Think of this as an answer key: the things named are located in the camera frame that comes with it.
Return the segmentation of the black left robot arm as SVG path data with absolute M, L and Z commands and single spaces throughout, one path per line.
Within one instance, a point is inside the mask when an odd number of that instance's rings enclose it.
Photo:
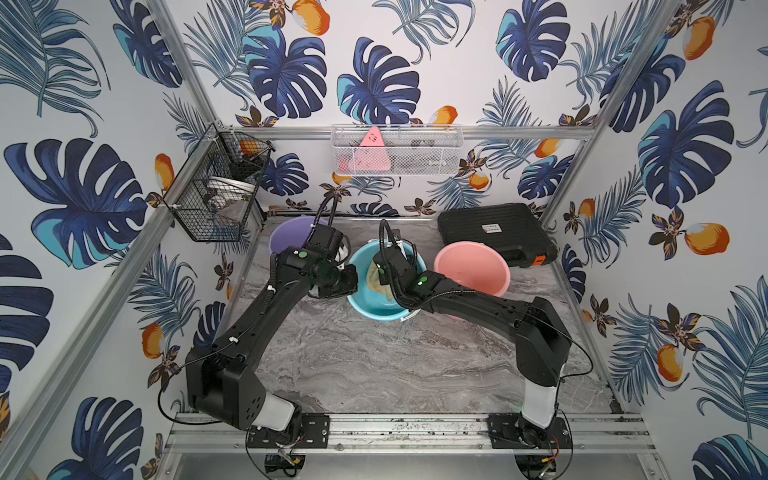
M 299 407 L 268 392 L 256 370 L 280 326 L 311 291 L 321 299 L 357 291 L 356 269 L 341 266 L 344 241 L 341 231 L 320 223 L 303 245 L 271 256 L 268 280 L 256 299 L 228 330 L 186 357 L 188 402 L 195 410 L 240 430 L 297 431 Z

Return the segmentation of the teal plastic bucket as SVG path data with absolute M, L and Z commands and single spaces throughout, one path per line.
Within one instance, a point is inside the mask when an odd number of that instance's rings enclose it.
M 364 317 L 376 321 L 405 321 L 414 317 L 418 310 L 410 311 L 384 295 L 371 292 L 366 285 L 366 274 L 374 256 L 379 252 L 379 242 L 370 240 L 358 249 L 349 261 L 357 272 L 357 291 L 347 297 L 352 307 Z

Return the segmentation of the pink triangular item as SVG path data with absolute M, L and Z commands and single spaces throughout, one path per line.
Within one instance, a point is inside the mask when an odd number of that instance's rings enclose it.
M 392 168 L 392 160 L 378 126 L 372 126 L 360 145 L 352 150 L 348 166 L 355 174 L 383 173 Z

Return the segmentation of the purple plastic bucket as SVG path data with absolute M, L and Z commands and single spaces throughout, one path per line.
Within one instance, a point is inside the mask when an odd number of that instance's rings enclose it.
M 301 248 L 310 236 L 314 218 L 300 216 L 281 223 L 270 235 L 271 254 L 280 254 L 289 248 Z

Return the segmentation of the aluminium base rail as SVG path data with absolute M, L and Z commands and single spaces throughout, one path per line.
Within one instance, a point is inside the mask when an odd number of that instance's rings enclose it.
M 636 414 L 560 413 L 546 434 L 523 435 L 510 414 L 310 414 L 315 445 L 296 454 L 652 454 Z

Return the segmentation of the yellow cleaning cloth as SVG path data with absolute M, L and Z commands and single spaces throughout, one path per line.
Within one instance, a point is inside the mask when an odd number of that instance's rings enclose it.
M 394 300 L 391 286 L 382 282 L 381 269 L 375 262 L 370 263 L 366 274 L 366 285 L 371 292 L 384 295 L 388 301 Z

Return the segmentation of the pink plastic bucket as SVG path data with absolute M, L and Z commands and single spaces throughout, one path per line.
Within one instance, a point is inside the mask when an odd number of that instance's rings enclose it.
M 494 296 L 503 296 L 511 281 L 510 267 L 503 257 L 482 243 L 461 241 L 442 248 L 434 270 L 456 283 Z

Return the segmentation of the clear wall shelf basket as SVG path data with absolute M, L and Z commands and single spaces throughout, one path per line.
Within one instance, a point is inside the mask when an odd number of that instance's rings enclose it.
M 348 162 L 352 150 L 360 145 L 372 126 L 335 125 L 330 145 L 335 172 L 342 176 L 441 176 L 458 170 L 466 152 L 463 132 L 451 125 L 378 126 L 392 160 L 392 168 L 383 173 L 355 174 Z

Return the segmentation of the black plastic tool case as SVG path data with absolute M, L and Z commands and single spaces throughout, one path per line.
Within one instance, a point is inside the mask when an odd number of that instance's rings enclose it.
M 446 210 L 437 217 L 445 245 L 471 241 L 492 248 L 510 267 L 552 263 L 558 248 L 531 209 L 523 203 Z

